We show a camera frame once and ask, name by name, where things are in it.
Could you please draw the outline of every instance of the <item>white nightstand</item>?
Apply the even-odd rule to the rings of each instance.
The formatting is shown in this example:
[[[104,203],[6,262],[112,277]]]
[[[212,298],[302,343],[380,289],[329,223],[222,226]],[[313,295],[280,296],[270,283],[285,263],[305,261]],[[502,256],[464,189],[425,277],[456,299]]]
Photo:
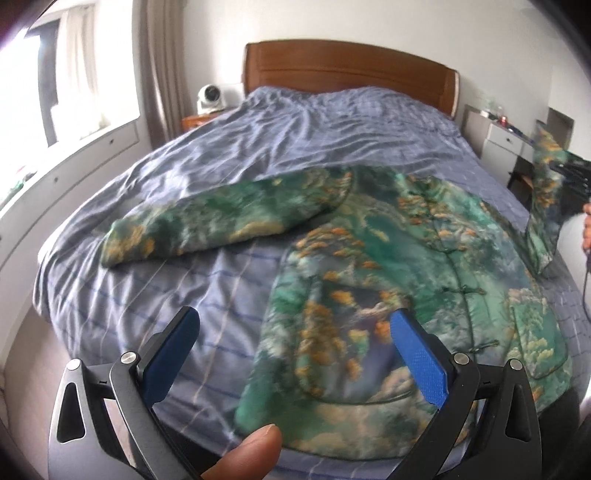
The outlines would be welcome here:
[[[505,186],[518,156],[533,160],[534,150],[527,142],[471,107],[466,107],[462,135],[480,158],[482,167]]]

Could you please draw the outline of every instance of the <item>metal screw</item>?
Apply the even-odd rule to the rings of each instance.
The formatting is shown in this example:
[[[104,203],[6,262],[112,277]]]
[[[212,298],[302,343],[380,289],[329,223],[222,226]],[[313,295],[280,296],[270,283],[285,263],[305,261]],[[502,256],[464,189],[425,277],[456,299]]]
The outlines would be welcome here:
[[[470,361],[470,357],[467,356],[465,353],[456,353],[453,356],[453,361],[455,361],[455,363],[457,363],[458,365],[467,365]]]
[[[79,359],[79,358],[75,358],[75,359],[73,359],[73,360],[70,360],[70,361],[68,362],[68,364],[66,365],[66,368],[67,368],[68,370],[76,370],[76,368],[78,368],[78,367],[80,366],[80,364],[81,364],[81,363],[82,363],[82,362],[80,362],[80,359]]]
[[[134,352],[125,352],[121,355],[121,363],[122,364],[132,364],[135,362],[137,355]]]
[[[516,358],[512,358],[509,361],[509,366],[513,369],[513,370],[521,370],[523,368],[523,364],[517,360]]]

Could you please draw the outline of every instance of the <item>wrinkled bedsheet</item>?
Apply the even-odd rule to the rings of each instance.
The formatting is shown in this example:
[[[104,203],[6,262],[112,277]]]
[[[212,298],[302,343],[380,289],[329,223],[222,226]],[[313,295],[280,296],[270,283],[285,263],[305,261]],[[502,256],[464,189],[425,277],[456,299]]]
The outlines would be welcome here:
[[[155,411],[223,454],[241,441],[233,430],[234,411],[252,371],[272,283],[295,234],[111,270],[99,264],[102,237],[113,220],[153,197],[166,202],[243,179],[359,163],[452,181],[515,226],[527,222],[527,211],[482,169],[456,125],[439,111],[374,87],[323,95],[262,87],[238,109],[140,160],[80,207],[43,259],[35,308],[51,320],[70,354],[87,364],[113,362],[163,330],[182,305],[196,308],[199,339]],[[547,276],[542,287],[560,318],[574,360],[573,385],[582,398],[591,341],[580,293],[559,256]],[[461,454],[459,447],[448,466]],[[284,450],[276,474],[383,479],[394,465]]]

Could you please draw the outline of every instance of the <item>floor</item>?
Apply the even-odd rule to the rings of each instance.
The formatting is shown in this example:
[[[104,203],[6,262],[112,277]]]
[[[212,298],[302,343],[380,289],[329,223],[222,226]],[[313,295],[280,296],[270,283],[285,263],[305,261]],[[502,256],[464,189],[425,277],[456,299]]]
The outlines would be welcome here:
[[[47,479],[47,445],[53,404],[70,357],[51,325],[29,310],[14,341],[5,368],[10,433],[25,457]],[[125,426],[116,406],[108,402],[113,426],[129,455]]]

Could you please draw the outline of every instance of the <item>nightstand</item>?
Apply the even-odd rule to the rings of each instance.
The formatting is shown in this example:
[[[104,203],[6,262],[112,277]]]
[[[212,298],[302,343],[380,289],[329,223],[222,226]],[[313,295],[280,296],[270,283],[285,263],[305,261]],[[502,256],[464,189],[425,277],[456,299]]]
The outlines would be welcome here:
[[[480,158],[482,167],[504,186],[509,183],[518,158],[532,162],[532,146],[470,106],[466,106],[462,135]]]
[[[183,131],[188,132],[193,128],[201,127],[202,125],[205,125],[217,116],[220,116],[221,114],[226,112],[227,110],[221,110],[219,112],[204,113],[202,115],[186,116],[185,118],[183,118]]]

